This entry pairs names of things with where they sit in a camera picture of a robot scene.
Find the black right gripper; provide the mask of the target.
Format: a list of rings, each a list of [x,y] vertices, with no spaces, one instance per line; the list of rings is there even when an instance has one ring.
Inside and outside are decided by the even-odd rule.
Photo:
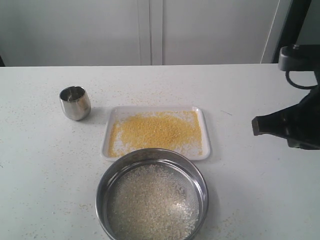
[[[320,87],[312,89],[298,104],[252,121],[254,136],[269,134],[287,139],[290,148],[320,149]]]

